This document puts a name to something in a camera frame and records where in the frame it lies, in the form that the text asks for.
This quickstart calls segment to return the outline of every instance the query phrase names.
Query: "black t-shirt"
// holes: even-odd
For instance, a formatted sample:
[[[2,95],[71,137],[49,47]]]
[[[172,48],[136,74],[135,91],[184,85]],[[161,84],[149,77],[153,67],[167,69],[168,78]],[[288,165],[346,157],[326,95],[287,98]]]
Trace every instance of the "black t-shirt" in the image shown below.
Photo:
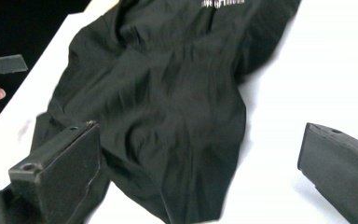
[[[120,1],[72,41],[33,148],[97,120],[107,173],[130,198],[167,223],[220,218],[245,131],[238,85],[298,5]]]

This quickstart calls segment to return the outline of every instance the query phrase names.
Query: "t-shirt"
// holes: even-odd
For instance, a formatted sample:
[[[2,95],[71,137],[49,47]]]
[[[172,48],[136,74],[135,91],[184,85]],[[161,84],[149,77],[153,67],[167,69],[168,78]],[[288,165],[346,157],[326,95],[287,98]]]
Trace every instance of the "t-shirt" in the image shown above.
[[[166,223],[220,218],[246,125],[238,85],[299,3],[120,1],[73,39],[33,148],[97,120],[106,173],[131,199]]]

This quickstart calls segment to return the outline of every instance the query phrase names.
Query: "screw hole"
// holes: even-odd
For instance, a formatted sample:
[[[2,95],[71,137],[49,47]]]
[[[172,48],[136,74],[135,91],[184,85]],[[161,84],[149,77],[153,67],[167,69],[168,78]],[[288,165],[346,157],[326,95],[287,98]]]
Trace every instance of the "screw hole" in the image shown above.
[[[341,131],[339,131],[339,130],[336,130],[336,129],[333,129],[333,130],[331,130],[333,133],[342,133]]]
[[[33,171],[36,170],[36,165],[32,164],[32,163],[27,163],[22,165],[21,169],[24,171]]]

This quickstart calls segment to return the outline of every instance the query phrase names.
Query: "white background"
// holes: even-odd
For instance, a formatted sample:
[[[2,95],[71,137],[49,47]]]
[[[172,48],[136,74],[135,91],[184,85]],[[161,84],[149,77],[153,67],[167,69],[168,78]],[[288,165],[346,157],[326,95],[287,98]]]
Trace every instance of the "white background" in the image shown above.
[[[0,188],[9,183],[7,170],[29,153],[35,116],[47,108],[69,42],[95,18],[68,17],[0,115]],[[358,139],[358,1],[303,0],[273,59],[240,92],[246,135],[219,223],[348,223],[296,163],[307,122]],[[159,220],[111,184],[89,223],[114,222]]]

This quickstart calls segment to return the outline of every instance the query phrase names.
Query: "printed logo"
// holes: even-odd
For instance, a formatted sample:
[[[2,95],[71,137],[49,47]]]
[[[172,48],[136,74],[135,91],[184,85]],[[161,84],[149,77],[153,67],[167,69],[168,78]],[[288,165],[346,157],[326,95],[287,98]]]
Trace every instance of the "printed logo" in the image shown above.
[[[246,0],[202,0],[202,7],[225,7],[230,5],[243,4]]]

